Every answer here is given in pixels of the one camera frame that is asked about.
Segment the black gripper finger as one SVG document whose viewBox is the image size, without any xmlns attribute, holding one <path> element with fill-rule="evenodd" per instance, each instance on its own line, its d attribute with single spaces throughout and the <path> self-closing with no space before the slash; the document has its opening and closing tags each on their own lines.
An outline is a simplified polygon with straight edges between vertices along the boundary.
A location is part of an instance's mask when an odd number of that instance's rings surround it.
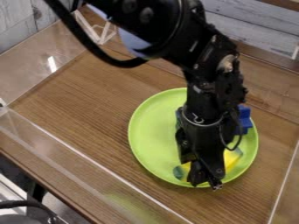
<svg viewBox="0 0 299 224">
<path fill-rule="evenodd" d="M 175 141 L 179 151 L 181 163 L 186 164 L 198 160 L 197 154 L 193 151 L 193 140 L 186 134 L 183 128 L 179 128 L 175 133 Z"/>
<path fill-rule="evenodd" d="M 187 181 L 194 187 L 209 183 L 214 191 L 223 187 L 223 164 L 205 164 L 201 160 L 191 161 L 191 169 L 187 175 Z"/>
</svg>

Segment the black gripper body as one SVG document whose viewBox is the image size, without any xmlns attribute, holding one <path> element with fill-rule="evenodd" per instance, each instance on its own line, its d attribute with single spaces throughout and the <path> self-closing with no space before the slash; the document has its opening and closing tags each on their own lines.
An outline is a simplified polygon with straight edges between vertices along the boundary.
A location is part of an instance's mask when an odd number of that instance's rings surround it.
<svg viewBox="0 0 299 224">
<path fill-rule="evenodd" d="M 226 177 L 225 150 L 237 135 L 235 113 L 225 113 L 215 120 L 206 120 L 187 112 L 186 107 L 177 110 L 177 130 L 183 128 L 193 141 L 193 151 L 205 164 L 223 164 Z"/>
</svg>

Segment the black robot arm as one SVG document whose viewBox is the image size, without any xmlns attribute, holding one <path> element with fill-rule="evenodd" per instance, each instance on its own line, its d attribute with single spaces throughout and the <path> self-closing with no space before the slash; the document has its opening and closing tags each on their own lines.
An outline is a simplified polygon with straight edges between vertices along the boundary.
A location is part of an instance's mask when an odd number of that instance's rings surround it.
<svg viewBox="0 0 299 224">
<path fill-rule="evenodd" d="M 89 51 L 110 65 L 133 68 L 165 59 L 183 71 L 187 100 L 177 109 L 175 140 L 183 163 L 191 165 L 187 181 L 219 190 L 226 177 L 225 151 L 243 140 L 239 105 L 243 86 L 239 50 L 209 23 L 202 0 L 85 0 L 129 36 L 135 54 L 122 60 L 93 41 L 61 0 L 43 0 Z"/>
</svg>

